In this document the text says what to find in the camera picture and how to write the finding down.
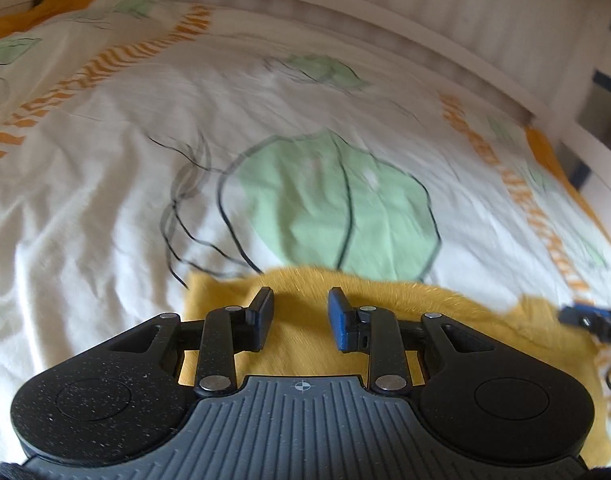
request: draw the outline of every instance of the gray ridged surface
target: gray ridged surface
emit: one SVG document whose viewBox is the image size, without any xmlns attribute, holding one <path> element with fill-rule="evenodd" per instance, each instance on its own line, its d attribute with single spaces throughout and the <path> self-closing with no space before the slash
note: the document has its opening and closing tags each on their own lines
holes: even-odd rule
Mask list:
<svg viewBox="0 0 611 480">
<path fill-rule="evenodd" d="M 401 399 L 365 391 L 358 378 L 251 377 L 229 397 L 199 402 L 183 429 L 147 456 L 103 468 L 41 459 L 50 480 L 441 479 L 566 480 L 573 459 L 510 470 L 462 457 L 438 443 Z"/>
</svg>

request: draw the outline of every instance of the yellow fuzzy fabric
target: yellow fuzzy fabric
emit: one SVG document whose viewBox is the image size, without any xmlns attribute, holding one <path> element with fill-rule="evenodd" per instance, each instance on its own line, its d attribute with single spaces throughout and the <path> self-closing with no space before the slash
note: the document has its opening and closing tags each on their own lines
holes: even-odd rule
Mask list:
<svg viewBox="0 0 611 480">
<path fill-rule="evenodd" d="M 269 286 L 275 293 L 274 320 L 261 352 L 236 356 L 239 381 L 249 374 L 360 374 L 365 381 L 367 356 L 339 352 L 330 330 L 327 294 L 333 286 L 340 286 L 353 306 L 382 306 L 397 318 L 409 320 L 419 320 L 424 312 L 442 312 L 575 377 L 590 392 L 595 405 L 595 423 L 582 457 L 591 467 L 611 460 L 605 399 L 594 365 L 596 345 L 585 332 L 560 325 L 556 309 L 546 300 L 524 297 L 509 314 L 498 316 L 460 294 L 436 286 L 371 282 L 330 270 L 288 268 L 230 282 L 193 274 L 184 319 L 203 319 L 209 311 L 223 306 L 247 306 L 262 286 Z M 197 353 L 187 354 L 182 382 L 192 384 Z M 417 383 L 421 375 L 414 352 L 408 352 L 408 361 Z"/>
</svg>

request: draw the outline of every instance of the green leaf pattern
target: green leaf pattern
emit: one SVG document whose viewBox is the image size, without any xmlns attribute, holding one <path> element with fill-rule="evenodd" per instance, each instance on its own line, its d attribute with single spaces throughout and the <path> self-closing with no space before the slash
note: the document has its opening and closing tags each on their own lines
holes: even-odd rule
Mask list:
<svg viewBox="0 0 611 480">
<path fill-rule="evenodd" d="M 121 12 L 135 18 L 147 18 L 154 4 L 154 0 L 121 0 L 112 10 L 113 12 Z"/>
<path fill-rule="evenodd" d="M 512 134 L 508 131 L 502 121 L 498 120 L 495 117 L 488 116 L 488 123 L 490 124 L 490 128 L 492 128 L 492 131 L 496 135 L 497 139 L 500 140 L 503 144 L 512 147 L 517 146 L 515 139 L 512 137 Z"/>
<path fill-rule="evenodd" d="M 0 65 L 9 65 L 41 41 L 41 38 L 4 38 L 0 40 Z"/>
<path fill-rule="evenodd" d="M 228 178 L 244 190 L 252 228 L 285 265 L 419 280 L 440 246 L 425 187 L 331 130 L 272 137 Z"/>
<path fill-rule="evenodd" d="M 269 68 L 287 73 L 304 83 L 320 83 L 338 89 L 359 89 L 367 85 L 348 65 L 338 59 L 318 54 L 290 56 L 287 59 L 271 58 Z"/>
<path fill-rule="evenodd" d="M 599 269 L 608 269 L 607 261 L 603 254 L 584 237 L 579 235 L 579 243 L 583 247 L 585 260 L 591 263 L 591 266 Z"/>
</svg>

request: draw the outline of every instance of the white duvet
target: white duvet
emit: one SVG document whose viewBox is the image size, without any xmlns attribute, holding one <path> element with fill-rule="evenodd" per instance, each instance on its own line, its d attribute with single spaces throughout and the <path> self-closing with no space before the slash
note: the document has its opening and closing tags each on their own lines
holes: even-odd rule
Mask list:
<svg viewBox="0 0 611 480">
<path fill-rule="evenodd" d="M 611 306 L 611 245 L 521 127 L 303 25 L 153 0 L 112 11 L 122 1 L 23 33 L 38 48 L 71 27 L 74 43 L 95 22 L 120 30 L 75 76 L 33 46 L 6 69 L 18 102 L 0 103 L 0 460 L 23 459 L 9 407 L 24 381 L 181 312 L 192 269 L 326 266 L 500 312 L 523 295 Z M 183 14 L 210 24 L 171 40 Z M 58 55 L 92 56 L 70 48 Z M 32 56 L 53 68 L 30 92 Z M 20 106 L 42 95 L 50 106 Z"/>
</svg>

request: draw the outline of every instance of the silver screw head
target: silver screw head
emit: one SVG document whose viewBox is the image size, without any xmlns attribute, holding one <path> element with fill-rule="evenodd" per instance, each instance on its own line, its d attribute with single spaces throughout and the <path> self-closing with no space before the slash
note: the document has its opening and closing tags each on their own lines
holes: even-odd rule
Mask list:
<svg viewBox="0 0 611 480">
<path fill-rule="evenodd" d="M 405 388 L 408 381 L 406 381 L 400 375 L 382 375 L 381 377 L 377 378 L 375 384 L 387 392 L 396 392 L 397 390 L 402 390 Z"/>
<path fill-rule="evenodd" d="M 220 392 L 232 384 L 230 379 L 223 375 L 208 375 L 199 381 L 199 386 L 207 392 Z"/>
</svg>

